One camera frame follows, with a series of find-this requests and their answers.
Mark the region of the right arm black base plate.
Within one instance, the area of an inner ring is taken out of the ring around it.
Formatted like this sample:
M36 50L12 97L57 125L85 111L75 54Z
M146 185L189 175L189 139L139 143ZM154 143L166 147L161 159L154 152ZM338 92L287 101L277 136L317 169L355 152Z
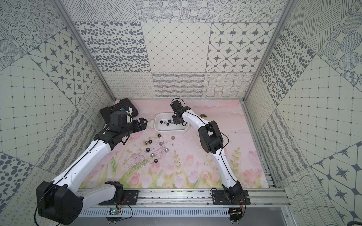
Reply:
M213 205L250 205L250 196L247 190L242 190L240 193L236 195L231 195L227 190L218 190L212 188L209 191Z

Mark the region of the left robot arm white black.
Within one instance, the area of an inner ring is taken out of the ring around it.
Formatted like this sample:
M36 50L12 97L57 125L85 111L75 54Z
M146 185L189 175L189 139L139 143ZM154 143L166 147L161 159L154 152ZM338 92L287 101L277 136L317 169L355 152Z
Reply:
M87 149L51 182L43 181L36 189L37 206L34 217L50 219L60 225L74 222L80 213L98 204L119 206L125 202L123 185L107 181L88 192L79 192L85 178L95 166L117 146L125 144L131 134L147 128L144 118L117 122L95 135Z

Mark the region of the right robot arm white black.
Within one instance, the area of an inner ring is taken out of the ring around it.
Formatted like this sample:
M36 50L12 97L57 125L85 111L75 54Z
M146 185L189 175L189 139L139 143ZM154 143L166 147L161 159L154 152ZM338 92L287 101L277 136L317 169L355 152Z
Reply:
M181 99L173 99L170 106L173 110L174 124L188 124L198 130L203 150L212 155L217 165L227 202L232 204L241 201L242 185L234 176L224 151L223 139L227 136L220 131L215 121L207 121L196 115Z

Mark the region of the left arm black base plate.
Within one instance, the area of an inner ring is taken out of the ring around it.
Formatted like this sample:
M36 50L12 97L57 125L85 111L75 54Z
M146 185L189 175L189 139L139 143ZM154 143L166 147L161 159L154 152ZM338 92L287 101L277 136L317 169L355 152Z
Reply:
M108 201L99 203L100 206L110 206L110 205L136 205L138 200L139 190L123 190L116 191L115 196Z

